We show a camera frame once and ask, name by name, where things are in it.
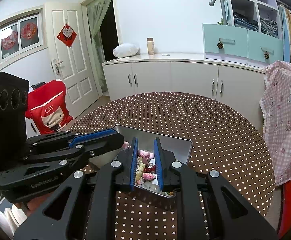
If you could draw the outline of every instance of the pink gingham blanket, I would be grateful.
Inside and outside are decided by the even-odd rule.
[[[260,100],[263,139],[279,186],[291,180],[291,64],[276,61],[265,67],[265,71],[266,90]]]

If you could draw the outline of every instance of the white door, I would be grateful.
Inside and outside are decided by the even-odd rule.
[[[136,94],[171,91],[170,62],[132,64]]]
[[[52,67],[56,78],[66,84],[67,109],[76,118],[99,98],[88,55],[81,5],[46,3],[45,22]],[[70,48],[57,38],[66,23],[77,33]]]
[[[134,95],[131,65],[132,63],[119,63],[103,66],[111,101]]]
[[[218,70],[218,65],[171,62],[172,91],[215,99]]]
[[[264,74],[219,66],[217,101],[242,114],[260,132],[263,128],[263,114],[259,101],[264,90]]]

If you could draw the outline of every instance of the beige bottle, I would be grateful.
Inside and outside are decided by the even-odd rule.
[[[153,38],[147,38],[148,54],[154,55],[154,43]]]

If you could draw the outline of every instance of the polka dot tablecloth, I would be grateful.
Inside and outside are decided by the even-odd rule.
[[[210,98],[154,92],[101,106],[71,127],[89,133],[116,124],[190,139],[188,165],[196,172],[218,170],[263,216],[275,180],[262,136],[242,115]],[[177,210],[163,210],[117,192],[116,239],[176,239]]]

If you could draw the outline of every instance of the green curtain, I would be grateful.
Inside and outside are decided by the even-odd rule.
[[[100,26],[109,8],[112,0],[94,0],[87,5],[88,22],[91,34],[91,45],[93,59],[91,64],[94,64],[98,74],[99,84],[102,91],[107,91],[105,75],[103,73],[102,63],[105,62],[102,40],[100,35]]]

